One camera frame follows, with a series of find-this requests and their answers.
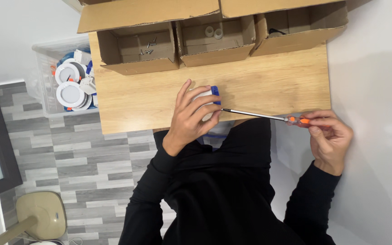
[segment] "screwdriver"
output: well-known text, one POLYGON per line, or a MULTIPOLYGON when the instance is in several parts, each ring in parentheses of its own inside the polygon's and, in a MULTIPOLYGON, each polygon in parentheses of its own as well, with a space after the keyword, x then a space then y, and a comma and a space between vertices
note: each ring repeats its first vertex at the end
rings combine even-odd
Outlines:
MULTIPOLYGON (((288 115, 287 117, 276 117, 276 116, 262 115, 262 114, 256 114, 256 113, 247 113, 247 112, 243 112, 243 111, 237 111, 237 110, 231 110, 231 109, 225 109, 225 108, 222 108, 222 111, 229 112, 229 113, 243 114, 243 115, 253 115, 253 116, 257 116, 257 117, 265 117, 265 118, 270 118, 270 119, 274 119, 274 120, 280 120, 280 121, 284 121, 289 126, 296 125, 298 127, 306 128, 306 129, 312 126, 309 124, 310 119, 305 118, 303 116, 296 117, 296 116, 288 115)), ((329 131, 331 129, 331 126, 328 126, 328 125, 322 125, 322 126, 318 126, 318 127, 323 131, 329 131)))

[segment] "person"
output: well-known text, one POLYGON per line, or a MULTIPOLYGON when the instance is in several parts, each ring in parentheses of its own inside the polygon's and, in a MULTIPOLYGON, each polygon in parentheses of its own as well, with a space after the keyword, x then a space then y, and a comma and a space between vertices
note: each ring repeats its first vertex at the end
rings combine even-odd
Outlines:
POLYGON ((220 96, 187 92, 189 79, 176 98, 169 130, 156 130, 158 149, 134 189, 126 209, 119 245, 138 244, 335 244, 326 234, 334 189, 344 168, 344 156, 353 136, 331 110, 314 111, 311 150, 315 160, 297 183, 287 203, 285 220, 273 214, 270 203, 270 121, 237 120, 215 151, 196 139, 219 122, 221 106, 205 105, 220 96), (213 113, 211 118, 202 118, 213 113), (318 125, 329 125, 321 131, 318 125), (176 211, 166 231, 160 202, 176 211))

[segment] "right hand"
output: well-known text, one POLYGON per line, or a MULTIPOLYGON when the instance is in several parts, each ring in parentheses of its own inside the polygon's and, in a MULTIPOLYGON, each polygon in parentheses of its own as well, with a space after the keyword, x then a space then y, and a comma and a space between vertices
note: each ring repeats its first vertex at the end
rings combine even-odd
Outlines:
POLYGON ((163 139, 163 148, 172 157, 176 156, 188 143, 208 133, 219 122, 222 106, 204 104, 220 101, 221 97, 209 95, 192 101, 196 95, 209 91, 211 86, 200 86, 186 92, 191 84, 192 80, 188 79, 179 91, 170 130, 163 139), (210 113, 213 113, 211 118, 203 122, 202 118, 210 113))
POLYGON ((353 130, 338 120, 332 110, 304 113, 302 116, 311 119, 309 133, 311 134, 311 151, 315 157, 314 165, 331 175, 340 176, 344 169, 344 157, 353 130), (329 125, 329 131, 322 131, 320 125, 329 125))

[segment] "orange screwdriver handle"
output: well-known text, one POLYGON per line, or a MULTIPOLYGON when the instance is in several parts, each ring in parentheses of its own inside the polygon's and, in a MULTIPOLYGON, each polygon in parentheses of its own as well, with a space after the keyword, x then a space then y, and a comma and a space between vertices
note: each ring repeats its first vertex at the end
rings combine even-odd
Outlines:
MULTIPOLYGON (((303 116, 301 117, 295 117, 292 115, 288 115, 287 117, 288 121, 286 120, 287 125, 296 125, 301 128, 309 128, 312 125, 309 124, 310 119, 305 118, 303 116)), ((331 129, 331 126, 329 125, 322 125, 318 126, 322 131, 329 131, 331 129)))

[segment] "wooden desk surface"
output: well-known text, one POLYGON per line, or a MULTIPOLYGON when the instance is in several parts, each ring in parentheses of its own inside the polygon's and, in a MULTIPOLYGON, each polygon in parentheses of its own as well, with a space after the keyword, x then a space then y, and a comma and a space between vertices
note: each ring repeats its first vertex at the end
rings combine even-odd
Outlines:
MULTIPOLYGON (((89 33, 102 133, 170 126, 176 94, 190 78, 191 88, 216 85, 222 105, 266 115, 330 109, 326 45, 310 50, 155 73, 120 75, 99 66, 96 32, 89 33)), ((249 118, 222 112, 221 121, 249 118)))

